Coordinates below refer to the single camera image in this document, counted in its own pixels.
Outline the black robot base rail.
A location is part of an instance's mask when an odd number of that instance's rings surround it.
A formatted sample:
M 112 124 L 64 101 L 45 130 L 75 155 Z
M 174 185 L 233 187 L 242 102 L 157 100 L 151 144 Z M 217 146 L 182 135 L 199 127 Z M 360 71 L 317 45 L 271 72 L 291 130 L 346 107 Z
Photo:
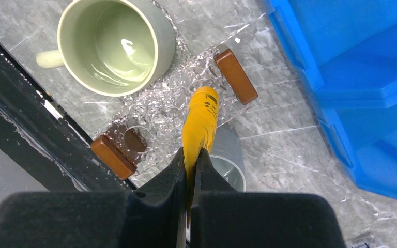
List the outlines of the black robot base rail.
M 0 44 L 0 149 L 50 191 L 135 190 L 91 138 Z

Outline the cream ceramic mug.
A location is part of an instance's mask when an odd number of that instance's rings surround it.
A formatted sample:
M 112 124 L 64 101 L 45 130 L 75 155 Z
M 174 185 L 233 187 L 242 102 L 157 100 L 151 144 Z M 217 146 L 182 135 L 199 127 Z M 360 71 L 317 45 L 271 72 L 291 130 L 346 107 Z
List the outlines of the cream ceramic mug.
M 150 1 L 72 1 L 60 17 L 57 46 L 36 55 L 39 67 L 66 67 L 92 92 L 122 97 L 168 71 L 176 36 Z

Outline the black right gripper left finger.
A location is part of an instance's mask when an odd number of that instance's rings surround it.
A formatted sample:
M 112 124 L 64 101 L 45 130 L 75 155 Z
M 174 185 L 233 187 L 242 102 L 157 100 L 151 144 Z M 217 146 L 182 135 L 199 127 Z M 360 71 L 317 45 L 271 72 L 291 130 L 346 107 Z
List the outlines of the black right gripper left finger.
M 14 193 L 0 204 L 0 247 L 185 247 L 183 159 L 132 192 Z

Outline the yellow toothpaste tube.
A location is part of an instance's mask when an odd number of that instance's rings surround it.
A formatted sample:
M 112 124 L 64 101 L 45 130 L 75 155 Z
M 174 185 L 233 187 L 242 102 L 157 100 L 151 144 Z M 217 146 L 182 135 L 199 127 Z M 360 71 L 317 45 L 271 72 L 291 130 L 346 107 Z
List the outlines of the yellow toothpaste tube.
M 187 180 L 186 205 L 192 204 L 195 166 L 201 149 L 211 151 L 217 129 L 219 96 L 209 86 L 198 88 L 189 102 L 188 114 L 181 131 L 184 166 Z

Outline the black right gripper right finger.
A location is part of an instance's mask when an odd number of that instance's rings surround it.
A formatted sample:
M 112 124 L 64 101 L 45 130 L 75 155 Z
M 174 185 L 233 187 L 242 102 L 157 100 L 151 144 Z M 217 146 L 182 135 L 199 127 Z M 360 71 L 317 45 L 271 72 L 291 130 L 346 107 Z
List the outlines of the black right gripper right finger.
M 196 163 L 192 247 L 344 247 L 333 208 L 321 196 L 238 192 L 206 150 Z

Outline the grey ceramic mug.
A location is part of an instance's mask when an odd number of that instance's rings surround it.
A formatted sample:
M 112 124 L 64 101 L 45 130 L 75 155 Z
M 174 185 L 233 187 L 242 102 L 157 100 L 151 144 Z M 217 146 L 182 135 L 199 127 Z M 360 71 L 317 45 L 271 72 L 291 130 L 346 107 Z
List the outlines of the grey ceramic mug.
M 246 190 L 245 165 L 238 134 L 227 124 L 217 128 L 210 158 L 217 172 L 237 191 Z

